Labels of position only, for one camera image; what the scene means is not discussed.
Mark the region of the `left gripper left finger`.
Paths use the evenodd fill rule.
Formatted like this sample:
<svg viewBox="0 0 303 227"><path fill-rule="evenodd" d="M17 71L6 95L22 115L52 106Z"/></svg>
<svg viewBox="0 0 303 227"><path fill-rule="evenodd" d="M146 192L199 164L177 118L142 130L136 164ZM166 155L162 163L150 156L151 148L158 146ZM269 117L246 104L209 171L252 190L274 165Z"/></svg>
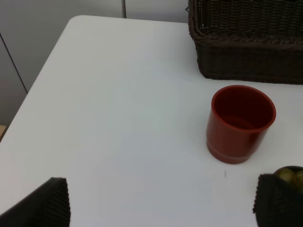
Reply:
<svg viewBox="0 0 303 227"><path fill-rule="evenodd" d="M68 227L71 208L65 178L52 177L0 215L2 227Z"/></svg>

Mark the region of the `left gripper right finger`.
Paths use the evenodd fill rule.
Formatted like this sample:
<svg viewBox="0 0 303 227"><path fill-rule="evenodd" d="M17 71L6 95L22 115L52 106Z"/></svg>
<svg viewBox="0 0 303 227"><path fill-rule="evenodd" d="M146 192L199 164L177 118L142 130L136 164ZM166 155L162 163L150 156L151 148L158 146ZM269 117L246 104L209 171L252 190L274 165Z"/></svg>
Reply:
<svg viewBox="0 0 303 227"><path fill-rule="evenodd" d="M258 177L253 213L259 227L301 227L303 194L273 174L262 174Z"/></svg>

